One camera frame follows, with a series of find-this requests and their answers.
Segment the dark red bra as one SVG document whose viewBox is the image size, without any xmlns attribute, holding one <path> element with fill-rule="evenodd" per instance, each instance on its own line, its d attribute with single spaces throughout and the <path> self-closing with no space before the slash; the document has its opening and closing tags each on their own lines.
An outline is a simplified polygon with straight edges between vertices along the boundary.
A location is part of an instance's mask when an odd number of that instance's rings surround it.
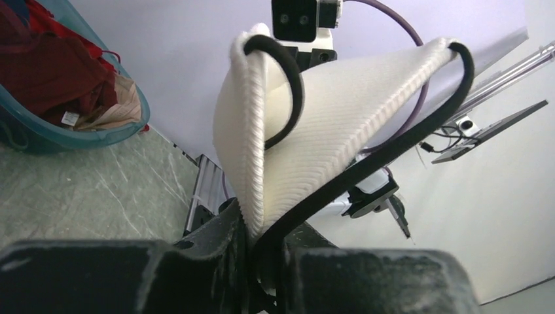
<svg viewBox="0 0 555 314">
<path fill-rule="evenodd" d="M 116 105 L 115 68 L 102 54 L 37 1 L 1 2 L 1 85 L 43 120 L 60 126 L 65 113 Z"/>
</svg>

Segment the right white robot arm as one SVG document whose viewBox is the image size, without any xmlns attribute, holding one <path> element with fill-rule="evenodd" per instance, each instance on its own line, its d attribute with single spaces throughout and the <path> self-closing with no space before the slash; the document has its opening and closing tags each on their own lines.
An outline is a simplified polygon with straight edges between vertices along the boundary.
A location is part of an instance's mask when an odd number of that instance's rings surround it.
<svg viewBox="0 0 555 314">
<path fill-rule="evenodd" d="M 399 185 L 391 170 L 383 167 L 367 178 L 349 188 L 314 217 L 348 217 L 361 218 L 370 213 L 388 211 L 398 224 L 405 238 L 410 239 L 411 233 L 405 214 L 403 201 L 396 195 Z"/>
</svg>

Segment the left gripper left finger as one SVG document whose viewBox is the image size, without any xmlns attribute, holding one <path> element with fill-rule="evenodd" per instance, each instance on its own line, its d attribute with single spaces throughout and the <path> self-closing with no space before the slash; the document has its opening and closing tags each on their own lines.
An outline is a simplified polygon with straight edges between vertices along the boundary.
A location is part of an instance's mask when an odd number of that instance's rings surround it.
<svg viewBox="0 0 555 314">
<path fill-rule="evenodd" d="M 1 251 L 2 313 L 239 313 L 236 201 L 182 240 L 29 240 Z"/>
</svg>

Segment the white padded bag insert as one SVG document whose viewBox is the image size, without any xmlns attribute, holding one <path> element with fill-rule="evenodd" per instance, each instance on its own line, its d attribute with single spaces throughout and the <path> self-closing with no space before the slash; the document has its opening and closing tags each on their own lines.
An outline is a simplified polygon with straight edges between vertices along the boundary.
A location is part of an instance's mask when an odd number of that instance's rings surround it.
<svg viewBox="0 0 555 314">
<path fill-rule="evenodd" d="M 440 69 L 460 57 L 463 78 L 433 114 L 362 164 L 357 153 Z M 474 79 L 469 49 L 438 38 L 381 56 L 299 71 L 265 24 L 239 33 L 213 117 L 213 146 L 245 221 L 249 282 L 273 289 L 272 251 L 284 237 L 371 172 L 431 133 Z"/>
</svg>

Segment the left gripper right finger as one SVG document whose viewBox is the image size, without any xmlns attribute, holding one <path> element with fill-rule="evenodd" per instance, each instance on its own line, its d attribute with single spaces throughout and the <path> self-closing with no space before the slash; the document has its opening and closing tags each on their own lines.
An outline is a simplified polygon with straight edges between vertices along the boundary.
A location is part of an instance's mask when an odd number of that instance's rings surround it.
<svg viewBox="0 0 555 314">
<path fill-rule="evenodd" d="M 285 238 L 277 285 L 278 313 L 480 313 L 452 255 L 342 249 L 307 223 Z"/>
</svg>

